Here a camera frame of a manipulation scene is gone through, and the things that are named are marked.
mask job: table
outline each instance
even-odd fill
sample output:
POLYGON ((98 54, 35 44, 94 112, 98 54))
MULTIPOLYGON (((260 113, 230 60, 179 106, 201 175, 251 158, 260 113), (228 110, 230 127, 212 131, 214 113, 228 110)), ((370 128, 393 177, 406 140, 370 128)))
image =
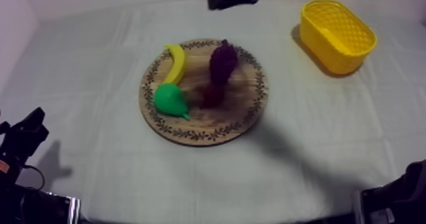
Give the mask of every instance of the table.
MULTIPOLYGON (((378 35, 350 77, 324 75, 298 44, 308 0, 208 11, 205 1, 123 6, 43 22, 0 98, 2 119, 41 106, 48 139, 29 160, 45 190, 125 223, 284 223, 350 210, 354 190, 426 154, 426 28, 343 0, 378 35), (269 79, 260 124, 212 148, 172 144, 138 107, 164 43, 228 39, 269 79)), ((20 183, 37 183, 24 173, 20 183)))

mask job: wooden plate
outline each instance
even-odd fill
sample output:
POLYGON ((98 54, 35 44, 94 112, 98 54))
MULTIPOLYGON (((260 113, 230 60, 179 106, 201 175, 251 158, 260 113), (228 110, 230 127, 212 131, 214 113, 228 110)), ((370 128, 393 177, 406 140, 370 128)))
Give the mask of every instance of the wooden plate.
POLYGON ((139 106, 147 123, 159 135, 182 145, 218 145, 240 136, 260 118, 268 100, 268 80, 255 58, 238 46, 234 46, 238 66, 229 79, 225 101, 216 109, 199 108, 203 87, 210 83, 210 56, 220 45, 217 39, 181 43, 186 70, 179 87, 190 106, 189 121, 160 114, 153 104, 155 90, 173 65, 169 51, 164 50, 148 67, 139 89, 139 106))

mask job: yellow banana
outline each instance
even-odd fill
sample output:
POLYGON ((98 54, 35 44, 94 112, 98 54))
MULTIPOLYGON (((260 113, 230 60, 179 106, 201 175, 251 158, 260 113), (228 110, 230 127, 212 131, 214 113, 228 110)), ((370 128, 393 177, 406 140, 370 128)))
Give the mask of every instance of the yellow banana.
POLYGON ((179 83, 179 81, 181 81, 183 74, 185 73, 185 52, 179 44, 165 44, 164 46, 169 49, 170 53, 173 56, 173 67, 165 78, 163 84, 177 84, 179 83))

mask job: plastic basket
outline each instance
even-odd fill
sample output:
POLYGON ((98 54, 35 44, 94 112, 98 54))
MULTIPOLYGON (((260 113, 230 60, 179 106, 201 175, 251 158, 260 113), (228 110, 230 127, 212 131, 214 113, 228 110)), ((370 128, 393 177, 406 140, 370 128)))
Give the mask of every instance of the plastic basket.
POLYGON ((377 37, 342 3, 314 0, 302 8, 302 42, 334 74, 354 72, 377 44, 377 37))

